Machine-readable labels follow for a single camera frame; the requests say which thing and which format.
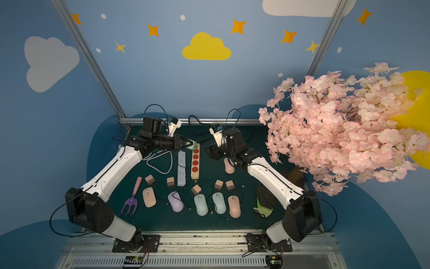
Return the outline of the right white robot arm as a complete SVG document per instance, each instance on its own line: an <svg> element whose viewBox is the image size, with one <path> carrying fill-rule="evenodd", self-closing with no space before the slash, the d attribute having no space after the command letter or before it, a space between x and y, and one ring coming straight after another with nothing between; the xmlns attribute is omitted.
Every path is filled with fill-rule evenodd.
<svg viewBox="0 0 430 269"><path fill-rule="evenodd" d="M205 151L213 160L227 158L235 168L240 168L256 178L283 206L284 217L271 225L266 236L273 243L287 238L301 242L321 224L318 196L294 185L276 171L261 153L246 145L238 128L226 131L219 124L209 128L216 143Z"/></svg>

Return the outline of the white power strip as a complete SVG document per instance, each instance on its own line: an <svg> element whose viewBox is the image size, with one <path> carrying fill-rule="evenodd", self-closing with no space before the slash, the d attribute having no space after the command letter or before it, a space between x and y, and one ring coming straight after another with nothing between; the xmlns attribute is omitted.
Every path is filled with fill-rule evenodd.
<svg viewBox="0 0 430 269"><path fill-rule="evenodd" d="M186 185L186 153L178 151L178 176L177 186L184 187Z"/></svg>

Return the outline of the light green wireless mouse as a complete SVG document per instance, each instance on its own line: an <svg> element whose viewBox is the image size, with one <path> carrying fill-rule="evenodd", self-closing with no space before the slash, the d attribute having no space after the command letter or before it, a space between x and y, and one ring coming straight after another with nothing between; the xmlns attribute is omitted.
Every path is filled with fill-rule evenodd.
<svg viewBox="0 0 430 269"><path fill-rule="evenodd" d="M198 194L194 197L196 212L199 216L206 216L208 214L208 205L204 194Z"/></svg>

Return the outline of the cream red power strip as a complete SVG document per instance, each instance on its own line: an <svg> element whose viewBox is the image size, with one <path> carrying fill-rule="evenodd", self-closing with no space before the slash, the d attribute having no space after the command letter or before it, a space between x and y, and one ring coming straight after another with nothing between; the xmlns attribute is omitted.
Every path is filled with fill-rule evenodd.
<svg viewBox="0 0 430 269"><path fill-rule="evenodd" d="M191 156L191 172L192 180L198 180L200 173L200 144L197 143L195 149L192 151Z"/></svg>

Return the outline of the purple wireless mouse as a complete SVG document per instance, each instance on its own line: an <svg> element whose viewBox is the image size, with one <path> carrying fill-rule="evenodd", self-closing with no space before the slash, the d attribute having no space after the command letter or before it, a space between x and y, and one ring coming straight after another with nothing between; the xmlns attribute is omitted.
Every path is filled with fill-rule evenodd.
<svg viewBox="0 0 430 269"><path fill-rule="evenodd" d="M177 191L171 192L168 195L168 200L173 212L179 213L184 209L184 203Z"/></svg>

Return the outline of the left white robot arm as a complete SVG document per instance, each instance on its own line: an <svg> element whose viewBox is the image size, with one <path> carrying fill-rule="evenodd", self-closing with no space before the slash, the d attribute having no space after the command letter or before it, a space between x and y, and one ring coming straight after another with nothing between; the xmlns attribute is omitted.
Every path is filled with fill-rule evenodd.
<svg viewBox="0 0 430 269"><path fill-rule="evenodd" d="M154 150L179 151L187 139L177 135L181 121L170 123L145 117L138 135L128 137L113 159L81 188L70 188L65 195L71 223L123 242L139 241L138 229L116 216L107 202L125 176Z"/></svg>

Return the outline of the green charger adapter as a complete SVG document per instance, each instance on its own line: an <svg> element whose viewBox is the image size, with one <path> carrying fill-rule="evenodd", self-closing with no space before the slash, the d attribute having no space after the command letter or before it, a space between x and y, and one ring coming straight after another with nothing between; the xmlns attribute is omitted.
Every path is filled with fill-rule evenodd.
<svg viewBox="0 0 430 269"><path fill-rule="evenodd" d="M187 149L188 149L188 150L194 150L196 147L197 147L197 143L196 143L195 141L193 141L193 142L191 143L191 145L189 145L189 146L187 147Z"/></svg>

